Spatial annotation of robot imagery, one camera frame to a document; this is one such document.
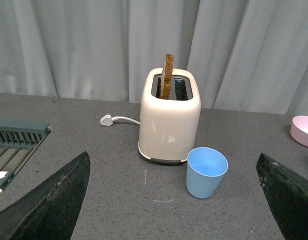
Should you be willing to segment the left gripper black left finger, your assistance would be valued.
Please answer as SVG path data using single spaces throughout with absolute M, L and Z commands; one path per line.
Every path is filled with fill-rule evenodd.
M 90 158 L 83 152 L 0 212 L 0 240 L 69 240 L 85 198 Z

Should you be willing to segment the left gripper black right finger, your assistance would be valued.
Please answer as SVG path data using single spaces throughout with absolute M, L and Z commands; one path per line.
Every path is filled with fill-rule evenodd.
M 256 170 L 283 237 L 308 240 L 308 180 L 263 153 Z

